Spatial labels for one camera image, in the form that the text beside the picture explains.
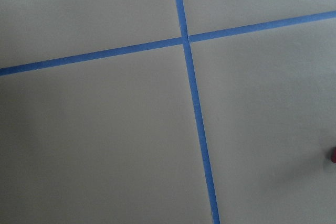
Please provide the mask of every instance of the blue tape strip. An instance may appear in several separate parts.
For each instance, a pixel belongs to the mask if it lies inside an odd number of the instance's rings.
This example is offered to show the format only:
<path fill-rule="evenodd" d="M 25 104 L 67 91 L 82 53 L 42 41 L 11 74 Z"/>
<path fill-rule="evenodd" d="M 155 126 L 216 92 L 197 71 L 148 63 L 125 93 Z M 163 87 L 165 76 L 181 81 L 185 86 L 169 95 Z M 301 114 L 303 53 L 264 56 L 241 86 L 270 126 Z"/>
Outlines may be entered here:
<path fill-rule="evenodd" d="M 176 7 L 177 7 L 177 14 L 179 16 L 179 21 L 180 21 L 182 44 L 183 44 L 183 49 L 184 49 L 184 55 L 185 55 L 185 61 L 186 61 L 186 66 L 187 66 L 191 95 L 192 95 L 192 100 L 194 104 L 194 112 L 195 112 L 195 118 L 196 118 L 198 138 L 199 138 L 200 146 L 201 146 L 203 166 L 204 166 L 206 184 L 207 184 L 207 189 L 208 189 L 208 194 L 209 194 L 209 199 L 210 199 L 210 207 L 212 211 L 213 223 L 219 224 L 220 221 L 219 221 L 218 206 L 217 206 L 217 200 L 216 200 L 216 194 L 215 194 L 215 186 L 214 186 L 214 181 L 212 177 L 208 147 L 206 144 L 206 137 L 205 137 L 201 105 L 200 105 L 200 98 L 198 96 L 193 57 L 192 57 L 192 52 L 190 48 L 190 42 L 188 39 L 187 23 L 186 23 L 186 18 L 185 18 L 183 0 L 176 0 Z"/>
<path fill-rule="evenodd" d="M 286 19 L 270 21 L 270 22 L 255 24 L 255 25 L 240 26 L 240 27 L 235 27 L 235 28 L 230 28 L 230 29 L 210 31 L 208 33 L 190 35 L 189 41 L 197 42 L 197 41 L 202 41 L 202 40 L 207 40 L 207 39 L 215 39 L 215 38 L 227 37 L 227 36 L 232 36 L 232 35 L 237 35 L 237 34 L 245 34 L 245 33 L 250 33 L 253 31 L 272 29 L 272 28 L 277 28 L 277 27 L 282 27 L 282 26 L 291 26 L 291 25 L 319 21 L 319 20 L 329 19 L 329 18 L 336 18 L 336 11 L 326 12 L 326 13 L 317 13 L 317 14 L 300 16 L 300 17 L 295 17 L 295 18 L 286 18 Z"/>
<path fill-rule="evenodd" d="M 139 52 L 139 51 L 146 51 L 146 50 L 162 48 L 162 47 L 176 46 L 176 45 L 181 45 L 181 44 L 182 44 L 182 38 L 173 38 L 173 39 L 160 40 L 160 41 L 149 42 L 149 43 L 144 43 L 144 44 L 138 44 L 134 46 L 108 49 L 108 50 L 99 51 L 99 52 L 90 52 L 88 54 L 69 56 L 69 57 L 58 58 L 58 59 L 53 59 L 53 60 L 39 61 L 39 62 L 24 64 L 24 65 L 19 65 L 19 66 L 1 68 L 0 76 L 4 76 L 7 74 L 13 74 L 13 73 L 19 73 L 19 72 L 26 72 L 26 71 L 31 71 L 31 70 L 37 70 L 41 68 L 50 68 L 50 67 L 55 67 L 55 66 L 60 66 L 60 65 L 65 65 L 65 64 L 71 64 L 75 62 L 95 60 L 95 59 L 106 58 L 106 57 L 117 56 L 117 55 L 124 55 L 124 54 L 129 54 L 132 52 Z"/>

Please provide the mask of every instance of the red object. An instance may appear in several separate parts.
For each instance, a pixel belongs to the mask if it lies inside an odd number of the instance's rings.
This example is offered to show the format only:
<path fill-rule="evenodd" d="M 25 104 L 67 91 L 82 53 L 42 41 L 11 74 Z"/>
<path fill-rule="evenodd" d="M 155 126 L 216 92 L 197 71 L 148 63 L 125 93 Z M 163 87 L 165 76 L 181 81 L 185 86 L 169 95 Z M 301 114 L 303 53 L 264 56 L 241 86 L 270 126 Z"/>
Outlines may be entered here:
<path fill-rule="evenodd" d="M 331 155 L 331 161 L 336 163 L 336 148 L 334 149 L 332 155 Z"/>

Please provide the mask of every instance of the horizontal blue tape line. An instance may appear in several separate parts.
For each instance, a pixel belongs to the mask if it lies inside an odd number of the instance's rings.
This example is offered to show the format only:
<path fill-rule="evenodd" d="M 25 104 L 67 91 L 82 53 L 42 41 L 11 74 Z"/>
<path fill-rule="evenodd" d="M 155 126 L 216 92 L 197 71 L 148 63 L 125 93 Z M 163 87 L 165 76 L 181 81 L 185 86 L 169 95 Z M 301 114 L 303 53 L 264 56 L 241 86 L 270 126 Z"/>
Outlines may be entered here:
<path fill-rule="evenodd" d="M 213 176 L 212 176 L 210 158 L 209 158 L 205 130 L 204 130 L 204 125 L 203 125 L 200 97 L 198 95 L 193 56 L 191 52 L 190 42 L 188 39 L 187 23 L 186 23 L 186 18 L 185 18 L 183 0 L 176 0 L 176 8 L 177 8 L 177 15 L 179 17 L 179 22 L 180 22 L 180 30 L 181 30 L 181 35 L 182 35 L 186 68 L 187 68 L 188 79 L 189 79 L 189 84 L 190 84 L 191 96 L 192 96 L 193 105 L 194 105 L 196 127 L 197 127 L 197 132 L 198 132 L 198 139 L 200 142 L 200 148 L 201 148 L 201 154 L 202 154 L 203 166 L 204 166 L 204 174 L 205 174 L 205 179 L 206 179 L 206 184 L 207 184 L 207 189 L 208 189 L 213 223 L 220 224 L 216 193 L 215 193 L 215 186 L 214 186 L 214 181 L 213 181 Z"/>
<path fill-rule="evenodd" d="M 5 76 L 7 74 L 13 74 L 13 73 L 19 73 L 19 72 L 26 72 L 26 71 L 31 71 L 31 70 L 37 70 L 37 69 L 42 69 L 42 68 L 50 68 L 50 67 L 71 64 L 71 63 L 76 63 L 76 62 L 81 62 L 81 61 L 95 60 L 95 59 L 106 58 L 106 57 L 111 57 L 111 56 L 130 54 L 132 52 L 140 52 L 140 51 L 146 51 L 150 49 L 176 46 L 176 45 L 181 45 L 181 44 L 182 44 L 182 38 L 173 38 L 173 39 L 160 40 L 160 41 L 149 42 L 149 43 L 144 43 L 144 44 L 138 44 L 134 46 L 108 49 L 108 50 L 99 51 L 99 52 L 90 52 L 87 54 L 69 56 L 69 57 L 58 58 L 58 59 L 53 59 L 53 60 L 39 61 L 39 62 L 28 63 L 24 65 L 19 65 L 19 66 L 1 68 L 0 76 Z"/>
<path fill-rule="evenodd" d="M 333 10 L 331 12 L 326 12 L 326 13 L 317 13 L 317 14 L 300 16 L 300 17 L 295 17 L 295 18 L 286 18 L 286 19 L 270 21 L 270 22 L 265 22 L 265 23 L 260 23 L 260 24 L 240 26 L 240 27 L 223 29 L 223 30 L 218 30 L 218 31 L 210 31 L 208 33 L 190 35 L 189 41 L 197 42 L 197 41 L 202 41 L 202 40 L 207 40 L 207 39 L 215 39 L 215 38 L 227 37 L 227 36 L 232 36 L 232 35 L 237 35 L 237 34 L 245 34 L 245 33 L 250 33 L 253 31 L 272 29 L 272 28 L 277 28 L 277 27 L 282 27 L 282 26 L 291 26 L 291 25 L 319 21 L 319 20 L 329 19 L 329 18 L 336 18 L 336 10 Z"/>

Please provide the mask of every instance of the vertical blue tape line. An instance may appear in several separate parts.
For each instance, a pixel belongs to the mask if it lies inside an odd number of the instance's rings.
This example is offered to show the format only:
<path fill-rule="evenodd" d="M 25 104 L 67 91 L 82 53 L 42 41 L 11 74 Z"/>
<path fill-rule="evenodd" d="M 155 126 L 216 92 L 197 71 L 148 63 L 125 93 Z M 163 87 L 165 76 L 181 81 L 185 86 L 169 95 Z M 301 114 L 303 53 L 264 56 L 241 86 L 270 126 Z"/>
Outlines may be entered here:
<path fill-rule="evenodd" d="M 313 21 L 319 21 L 329 18 L 336 18 L 336 11 L 333 10 L 331 12 L 326 13 L 316 13 L 311 15 L 305 15 L 295 18 L 286 18 L 286 19 L 280 19 L 265 23 L 259 23 L 254 25 L 248 25 L 248 26 L 240 26 L 235 28 L 229 28 L 229 29 L 223 29 L 218 31 L 210 31 L 208 33 L 202 33 L 202 34 L 195 34 L 190 35 L 189 40 L 190 42 L 197 42 L 207 39 L 215 39 L 215 38 L 221 38 L 221 37 L 227 37 L 237 34 L 245 34 L 245 33 L 251 33 L 253 31 L 261 31 L 261 30 L 267 30 L 272 28 L 278 28 L 283 26 L 291 26 L 291 25 L 297 25 L 307 22 L 313 22 Z"/>
<path fill-rule="evenodd" d="M 200 146 L 201 146 L 201 153 L 202 153 L 202 159 L 203 159 L 205 179 L 206 179 L 206 184 L 207 184 L 207 189 L 208 189 L 208 194 L 209 194 L 209 199 L 210 199 L 212 218 L 213 218 L 214 224 L 219 224 L 220 221 L 219 221 L 218 206 L 217 206 L 217 200 L 216 200 L 216 194 L 215 194 L 215 186 L 214 186 L 214 181 L 213 181 L 212 172 L 211 172 L 208 147 L 206 144 L 206 137 L 205 137 L 201 105 L 200 105 L 200 98 L 198 96 L 195 69 L 194 69 L 192 52 L 190 48 L 190 42 L 188 38 L 187 22 L 185 18 L 183 0 L 176 0 L 176 7 L 177 7 L 177 14 L 179 16 L 180 29 L 181 29 L 181 35 L 182 35 L 182 45 L 184 49 L 189 84 L 190 84 L 191 95 L 192 95 L 192 100 L 194 104 L 194 112 L 195 112 L 195 118 L 196 118 L 198 138 L 199 138 Z"/>
<path fill-rule="evenodd" d="M 51 68 L 51 67 L 81 62 L 81 61 L 95 60 L 95 59 L 112 57 L 112 56 L 117 56 L 117 55 L 130 54 L 133 52 L 146 51 L 146 50 L 151 50 L 151 49 L 156 49 L 156 48 L 176 46 L 180 44 L 182 44 L 181 38 L 173 38 L 173 39 L 159 40 L 159 41 L 143 43 L 143 44 L 138 44 L 138 45 L 133 45 L 133 46 L 108 49 L 108 50 L 99 51 L 99 52 L 90 52 L 87 54 L 74 55 L 74 56 L 69 56 L 69 57 L 64 57 L 64 58 L 53 59 L 53 60 L 39 61 L 39 62 L 28 63 L 24 65 L 19 65 L 19 66 L 0 68 L 0 76 L 20 73 L 20 72 L 26 72 L 26 71 L 32 71 L 32 70 L 37 70 L 37 69 L 42 69 L 42 68 Z"/>

